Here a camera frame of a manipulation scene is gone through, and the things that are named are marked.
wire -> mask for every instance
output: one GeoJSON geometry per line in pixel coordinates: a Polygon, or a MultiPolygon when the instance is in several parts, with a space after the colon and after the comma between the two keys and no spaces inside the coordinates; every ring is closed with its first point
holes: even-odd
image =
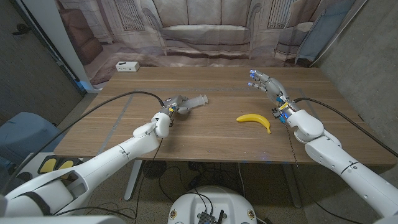
{"type": "MultiPolygon", "coordinates": [[[[114,203],[114,202],[106,202],[106,203],[102,203],[101,205],[97,205],[96,207],[100,207],[100,206],[102,206],[102,205],[107,205],[107,204],[113,204],[113,205],[115,205],[116,206],[116,210],[118,210],[119,209],[119,206],[116,204],[116,203],[114,203]]],[[[87,213],[86,213],[86,215],[88,215],[88,214],[90,214],[93,210],[95,210],[95,208],[93,208],[93,209],[91,209],[90,211],[88,211],[87,213]]]]}
{"type": "MultiPolygon", "coordinates": [[[[195,189],[195,191],[197,192],[197,194],[199,195],[199,192],[198,192],[197,188],[194,187],[194,189],[195,189]]],[[[201,201],[205,204],[205,213],[207,213],[207,206],[206,206],[206,203],[205,203],[204,199],[203,199],[200,195],[199,195],[199,197],[200,197],[201,201]]]]}
{"type": "Polygon", "coordinates": [[[383,142],[381,142],[380,140],[378,140],[376,137],[374,137],[371,133],[367,132],[365,129],[363,129],[361,126],[359,126],[358,124],[356,124],[353,120],[349,119],[347,116],[345,116],[342,112],[332,108],[331,106],[322,103],[321,101],[318,100],[314,100],[311,98],[307,98],[307,97],[301,97],[301,98],[297,98],[295,100],[293,100],[295,103],[302,101],[302,100],[308,100],[308,101],[312,101],[314,103],[318,103],[319,105],[322,105],[328,109],[331,109],[332,111],[336,112],[338,115],[340,115],[341,117],[343,117],[345,120],[347,120],[348,122],[350,122],[353,126],[355,126],[355,128],[358,128],[360,131],[362,131],[364,134],[366,134],[367,136],[369,136],[371,139],[373,139],[375,142],[377,142],[379,145],[381,145],[384,149],[387,149],[391,154],[393,154],[394,156],[398,157],[398,153],[396,153],[394,150],[392,150],[390,147],[386,146],[383,142]]]}
{"type": "Polygon", "coordinates": [[[211,205],[211,212],[210,212],[210,215],[213,214],[213,203],[211,202],[211,200],[210,200],[206,195],[199,194],[199,193],[195,193],[195,192],[187,192],[187,193],[185,193],[184,195],[186,195],[186,194],[197,194],[197,195],[199,195],[199,196],[204,196],[205,198],[207,198],[207,200],[209,200],[210,205],[211,205]]]}
{"type": "Polygon", "coordinates": [[[182,182],[181,169],[180,169],[179,167],[177,167],[177,166],[168,167],[168,168],[164,171],[164,173],[159,177],[158,183],[159,183],[159,188],[160,188],[160,190],[163,192],[163,194],[164,194],[172,203],[174,203],[173,199],[170,198],[170,197],[166,194],[166,192],[163,190],[162,184],[161,184],[160,180],[161,180],[161,178],[163,177],[163,175],[166,173],[166,171],[168,171],[169,169],[173,169],[173,168],[178,169],[178,173],[180,174],[181,184],[183,185],[183,187],[185,188],[185,190],[188,190],[188,189],[185,187],[184,183],[182,182]]]}
{"type": "Polygon", "coordinates": [[[244,184],[243,184],[243,178],[242,178],[242,174],[241,174],[241,163],[238,163],[238,171],[239,171],[239,176],[241,177],[241,182],[242,182],[242,188],[243,188],[243,197],[246,198],[246,194],[244,193],[244,184]]]}
{"type": "MultiPolygon", "coordinates": [[[[146,172],[148,172],[148,170],[150,170],[150,167],[152,166],[152,164],[153,164],[153,162],[154,162],[154,160],[155,160],[155,157],[156,157],[157,153],[159,152],[160,147],[162,146],[162,142],[163,142],[163,139],[160,140],[159,147],[157,148],[156,153],[155,153],[154,157],[152,158],[152,161],[150,162],[150,164],[149,164],[148,169],[146,170],[146,172]]],[[[146,176],[146,175],[143,175],[142,180],[141,180],[141,184],[139,185],[138,196],[137,196],[136,212],[135,212],[136,218],[138,217],[138,202],[139,202],[139,195],[141,194],[141,187],[142,187],[142,183],[144,183],[145,176],[146,176]]]]}
{"type": "Polygon", "coordinates": [[[107,208],[95,207],[95,206],[74,208],[74,209],[71,209],[71,210],[67,210],[67,211],[58,213],[58,214],[56,214],[55,216],[60,216],[60,215],[63,215],[63,214],[65,214],[65,213],[68,213],[68,212],[73,212],[73,211],[82,210],[82,209],[88,209],[88,208],[98,209],[98,210],[104,210],[104,211],[107,211],[107,212],[110,212],[110,213],[115,213],[115,214],[118,214],[118,215],[122,215],[122,216],[124,216],[124,217],[126,217],[126,218],[129,218],[129,219],[131,219],[131,220],[135,220],[135,219],[136,219],[136,218],[133,218],[133,217],[131,217],[131,216],[129,216],[129,215],[123,214],[123,213],[121,213],[121,212],[119,212],[119,211],[110,210],[110,209],[107,209],[107,208]]]}
{"type": "Polygon", "coordinates": [[[259,220],[261,223],[267,224],[266,222],[262,221],[259,217],[256,217],[256,218],[257,218],[257,220],[259,220]]]}
{"type": "Polygon", "coordinates": [[[52,141],[56,140],[62,133],[64,133],[66,130],[68,130],[69,128],[71,128],[74,124],[76,124],[77,122],[79,122],[81,119],[83,119],[85,116],[89,115],[91,112],[93,112],[94,110],[97,110],[98,108],[100,108],[101,106],[114,101],[120,97],[124,97],[127,95],[131,95],[131,94],[146,94],[146,95],[150,95],[153,96],[155,98],[157,98],[157,100],[159,101],[161,106],[164,106],[164,103],[162,101],[162,99],[160,99],[157,95],[153,94],[153,93],[148,93],[145,91],[130,91],[127,93],[123,93],[120,94],[118,96],[115,96],[111,99],[108,99],[98,105],[96,105],[95,107],[93,107],[92,109],[90,109],[89,111],[87,111],[85,114],[81,115],[78,119],[76,119],[74,122],[70,123],[66,128],[62,129],[58,134],[56,134],[51,140],[49,140],[44,146],[42,146],[39,150],[35,151],[31,156],[29,156],[10,176],[10,178],[8,179],[7,183],[5,184],[5,186],[2,188],[1,193],[5,195],[6,191],[9,187],[9,185],[11,184],[11,182],[16,178],[17,174],[41,151],[43,151],[52,141]]]}
{"type": "Polygon", "coordinates": [[[304,183],[301,181],[301,176],[302,176],[302,175],[301,175],[301,171],[300,171],[300,169],[299,169],[299,164],[297,163],[296,154],[294,153],[293,144],[292,144],[292,138],[290,137],[290,131],[289,131],[289,129],[287,128],[287,125],[286,125],[286,124],[285,124],[285,128],[286,128],[286,131],[287,131],[287,135],[289,136],[290,147],[292,148],[294,161],[295,161],[296,166],[297,166],[297,171],[298,171],[298,182],[300,182],[301,185],[303,186],[305,193],[312,199],[312,201],[314,201],[314,202],[316,203],[316,205],[318,205],[320,208],[322,208],[323,211],[329,213],[330,215],[333,215],[334,217],[340,218],[340,219],[342,219],[342,220],[346,220],[346,221],[348,221],[348,222],[352,222],[352,223],[356,223],[356,224],[363,224],[363,223],[360,223],[360,222],[357,222],[357,221],[354,221],[354,220],[350,220],[350,219],[348,219],[348,218],[344,218],[344,217],[341,217],[341,216],[339,216],[339,215],[336,215],[336,214],[334,214],[334,213],[329,212],[327,209],[323,208],[323,207],[310,195],[310,192],[307,190],[306,186],[305,186],[304,183]]]}

wooden table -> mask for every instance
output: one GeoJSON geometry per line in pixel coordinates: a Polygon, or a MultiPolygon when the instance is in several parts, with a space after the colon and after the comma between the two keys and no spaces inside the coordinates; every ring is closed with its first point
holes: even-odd
{"type": "MultiPolygon", "coordinates": [[[[317,68],[256,68],[278,79],[292,99],[306,96],[340,110],[365,129],[369,128],[317,68]]],[[[247,86],[248,68],[147,68],[136,73],[116,73],[88,109],[127,91],[149,91],[167,99],[207,95],[209,104],[188,116],[174,114],[174,126],[163,140],[157,160],[293,163],[285,126],[274,119],[275,107],[266,94],[247,86]],[[243,114],[261,114],[271,123],[272,134],[259,123],[238,123],[243,114]]],[[[393,165],[393,155],[334,112],[315,103],[298,106],[319,118],[343,148],[366,165],[393,165]]],[[[104,105],[74,125],[54,153],[65,157],[94,157],[125,141],[160,110],[147,95],[125,96],[104,105]]],[[[314,164],[293,136],[297,161],[314,164]]],[[[151,159],[150,152],[138,159],[151,159]]]]}

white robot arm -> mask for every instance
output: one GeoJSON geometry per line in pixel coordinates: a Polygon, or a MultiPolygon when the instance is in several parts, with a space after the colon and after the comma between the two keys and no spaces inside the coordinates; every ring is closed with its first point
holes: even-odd
{"type": "Polygon", "coordinates": [[[249,83],[249,86],[267,93],[277,105],[272,109],[275,118],[292,128],[297,127],[294,135],[305,144],[311,159],[339,175],[381,217],[397,215],[398,189],[344,151],[339,140],[324,129],[321,121],[290,100],[276,79],[256,70],[250,71],[250,77],[259,84],[249,83]]]}
{"type": "Polygon", "coordinates": [[[191,100],[184,96],[167,99],[165,106],[155,114],[151,122],[134,130],[133,137],[127,141],[78,166],[38,176],[7,194],[5,212],[0,215],[39,217],[79,208],[100,183],[129,161],[159,147],[157,138],[169,135],[174,111],[187,114],[190,109],[205,103],[206,96],[191,100]],[[66,175],[73,176],[76,180],[65,184],[62,177],[66,175]]]}

white box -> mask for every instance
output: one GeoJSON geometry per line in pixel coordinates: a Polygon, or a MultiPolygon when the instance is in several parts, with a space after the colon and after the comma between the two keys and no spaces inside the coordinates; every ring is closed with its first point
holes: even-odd
{"type": "Polygon", "coordinates": [[[118,72],[136,72],[138,71],[138,68],[138,62],[118,62],[116,64],[118,72]]]}

banana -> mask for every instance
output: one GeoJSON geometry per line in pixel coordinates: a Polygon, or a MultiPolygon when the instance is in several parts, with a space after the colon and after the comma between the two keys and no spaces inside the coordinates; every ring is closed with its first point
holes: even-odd
{"type": "Polygon", "coordinates": [[[236,121],[237,122],[246,122],[246,121],[258,122],[258,123],[262,124],[264,127],[266,127],[268,134],[271,133],[271,130],[269,129],[269,127],[270,127],[269,121],[267,120],[267,118],[265,118],[265,117],[263,117],[261,115],[258,115],[258,114],[245,114],[245,115],[242,115],[242,116],[236,118],[236,121]]]}

